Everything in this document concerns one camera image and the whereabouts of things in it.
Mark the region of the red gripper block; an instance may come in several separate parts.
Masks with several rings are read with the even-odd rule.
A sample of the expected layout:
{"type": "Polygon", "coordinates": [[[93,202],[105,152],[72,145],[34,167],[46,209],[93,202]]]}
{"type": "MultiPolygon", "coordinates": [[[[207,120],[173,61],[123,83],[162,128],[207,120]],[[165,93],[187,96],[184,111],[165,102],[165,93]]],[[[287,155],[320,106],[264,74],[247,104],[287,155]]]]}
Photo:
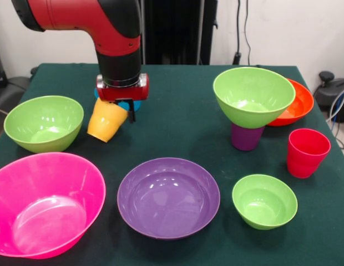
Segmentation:
{"type": "Polygon", "coordinates": [[[149,77],[146,73],[139,75],[138,82],[129,87],[108,86],[103,82],[102,75],[97,76],[96,89],[102,101],[119,105],[117,101],[127,100],[129,104],[129,121],[136,122],[134,101],[146,100],[149,95],[149,77]]]}

